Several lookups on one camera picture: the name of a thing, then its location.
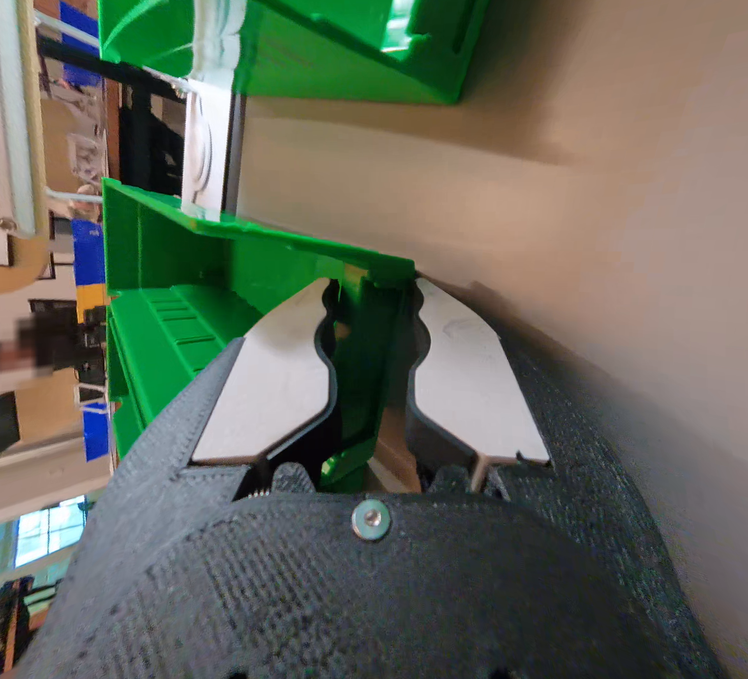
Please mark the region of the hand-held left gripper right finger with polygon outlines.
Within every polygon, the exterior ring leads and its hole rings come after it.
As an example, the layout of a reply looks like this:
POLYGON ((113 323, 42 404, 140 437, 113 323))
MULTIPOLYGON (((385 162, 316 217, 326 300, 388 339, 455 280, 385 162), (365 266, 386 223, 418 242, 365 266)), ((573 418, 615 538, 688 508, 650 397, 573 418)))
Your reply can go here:
POLYGON ((550 476, 550 452, 497 331, 425 278, 415 280, 411 319, 406 447, 421 490, 448 476, 449 468, 474 493, 495 467, 550 476))

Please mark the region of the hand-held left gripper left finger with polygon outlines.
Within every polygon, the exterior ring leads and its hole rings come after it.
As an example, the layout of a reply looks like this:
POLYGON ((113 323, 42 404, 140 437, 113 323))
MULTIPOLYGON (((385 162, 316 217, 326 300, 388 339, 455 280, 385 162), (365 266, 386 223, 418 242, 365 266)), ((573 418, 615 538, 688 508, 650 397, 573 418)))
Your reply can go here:
POLYGON ((314 484, 342 441, 333 366, 340 285, 318 278, 267 312, 236 341, 193 465, 250 468, 268 484, 284 463, 302 465, 314 484))

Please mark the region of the window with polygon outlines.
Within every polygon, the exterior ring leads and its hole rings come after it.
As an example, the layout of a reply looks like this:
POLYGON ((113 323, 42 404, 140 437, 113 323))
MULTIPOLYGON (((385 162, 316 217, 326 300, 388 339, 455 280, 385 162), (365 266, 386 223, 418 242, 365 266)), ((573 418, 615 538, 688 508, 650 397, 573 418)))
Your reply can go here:
POLYGON ((81 495, 21 516, 15 524, 13 566, 21 567, 76 544, 88 510, 89 499, 81 495))

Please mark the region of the instruction sign on stand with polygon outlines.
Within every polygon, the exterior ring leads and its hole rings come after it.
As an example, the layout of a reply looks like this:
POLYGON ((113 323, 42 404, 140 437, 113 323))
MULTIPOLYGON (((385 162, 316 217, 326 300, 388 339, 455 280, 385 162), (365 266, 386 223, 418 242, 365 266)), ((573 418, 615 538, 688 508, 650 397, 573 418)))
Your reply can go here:
POLYGON ((49 217, 40 59, 33 0, 1 0, 2 293, 31 284, 48 262, 49 217))

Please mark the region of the white desk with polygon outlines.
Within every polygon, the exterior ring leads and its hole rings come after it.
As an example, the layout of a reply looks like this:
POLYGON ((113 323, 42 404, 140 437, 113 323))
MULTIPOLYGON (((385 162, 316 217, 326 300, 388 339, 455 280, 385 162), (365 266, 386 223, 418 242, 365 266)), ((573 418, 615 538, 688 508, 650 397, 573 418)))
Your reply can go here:
POLYGON ((746 677, 747 0, 492 0, 456 106, 247 103, 238 216, 407 257, 589 398, 746 677))

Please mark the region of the grey tape strip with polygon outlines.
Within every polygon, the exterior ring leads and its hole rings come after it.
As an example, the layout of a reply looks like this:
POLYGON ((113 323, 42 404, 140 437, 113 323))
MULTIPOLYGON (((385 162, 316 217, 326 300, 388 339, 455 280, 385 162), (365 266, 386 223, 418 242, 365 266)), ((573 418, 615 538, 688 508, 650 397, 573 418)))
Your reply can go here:
POLYGON ((236 215, 238 205, 246 103, 247 98, 245 95, 238 93, 231 95, 221 209, 223 212, 233 216, 236 215))

